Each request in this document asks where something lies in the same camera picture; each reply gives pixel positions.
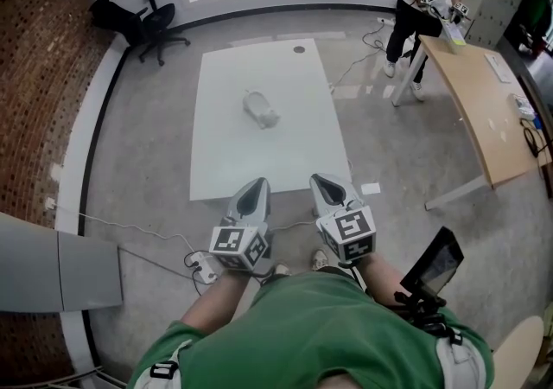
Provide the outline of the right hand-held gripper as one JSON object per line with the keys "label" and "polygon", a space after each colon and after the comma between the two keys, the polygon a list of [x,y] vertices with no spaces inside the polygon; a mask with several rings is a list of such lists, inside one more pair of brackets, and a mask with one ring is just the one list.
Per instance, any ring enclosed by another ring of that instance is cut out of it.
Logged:
{"label": "right hand-held gripper", "polygon": [[314,214],[323,241],[340,262],[354,262],[375,251],[376,226],[369,206],[355,204],[358,194],[350,182],[329,174],[312,174],[309,186]]}

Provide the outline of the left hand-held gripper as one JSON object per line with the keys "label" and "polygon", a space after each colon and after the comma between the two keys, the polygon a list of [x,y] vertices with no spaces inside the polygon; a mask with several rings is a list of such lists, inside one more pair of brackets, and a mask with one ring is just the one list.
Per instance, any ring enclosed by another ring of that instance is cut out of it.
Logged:
{"label": "left hand-held gripper", "polygon": [[269,214],[270,184],[259,177],[230,199],[227,217],[213,229],[210,254],[227,270],[268,277],[274,266],[271,242],[266,237]]}

